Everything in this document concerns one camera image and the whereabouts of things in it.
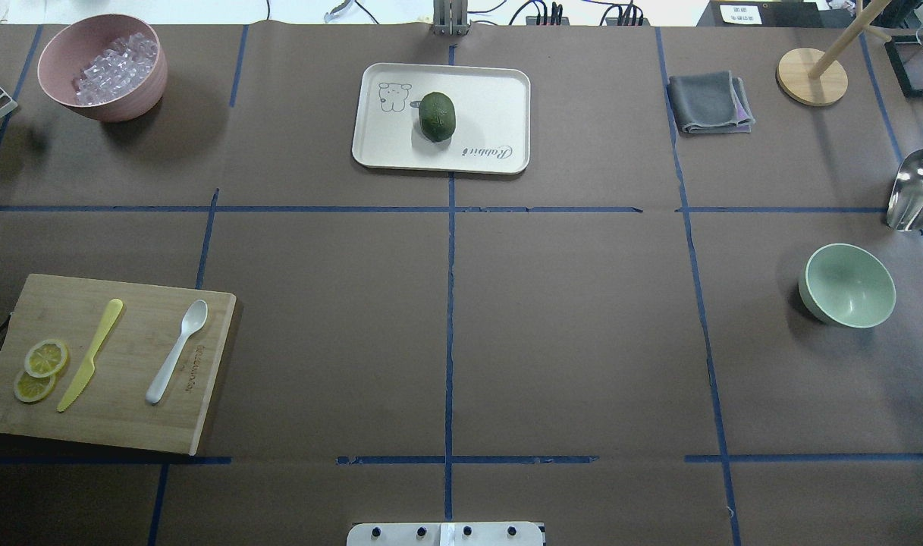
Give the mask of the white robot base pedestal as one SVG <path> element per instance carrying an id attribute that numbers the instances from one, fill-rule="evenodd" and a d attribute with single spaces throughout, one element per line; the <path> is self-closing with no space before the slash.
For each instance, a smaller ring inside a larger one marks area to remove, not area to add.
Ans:
<path id="1" fill-rule="evenodd" d="M 528 521 L 362 522 L 347 545 L 545 545 L 543 524 Z"/>

